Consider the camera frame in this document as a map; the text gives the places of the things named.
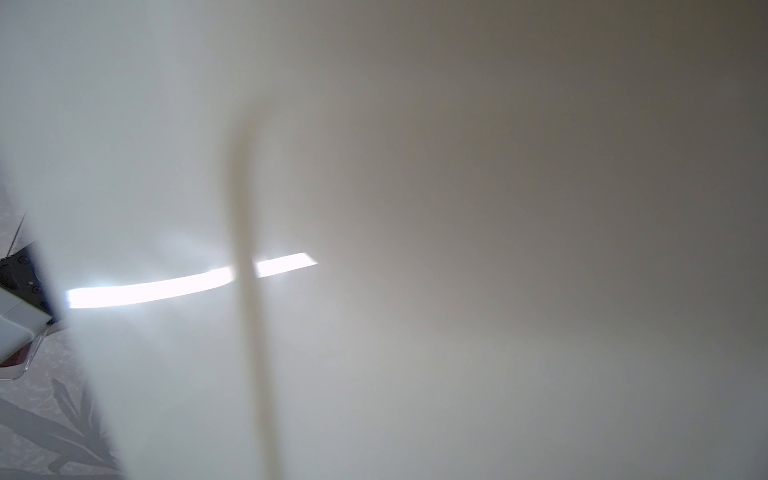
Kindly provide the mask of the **dispenser detached lid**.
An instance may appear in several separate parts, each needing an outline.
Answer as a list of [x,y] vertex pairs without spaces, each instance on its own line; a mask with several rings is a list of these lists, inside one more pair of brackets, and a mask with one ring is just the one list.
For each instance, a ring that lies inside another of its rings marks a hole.
[[763,479],[763,1],[5,1],[130,479]]

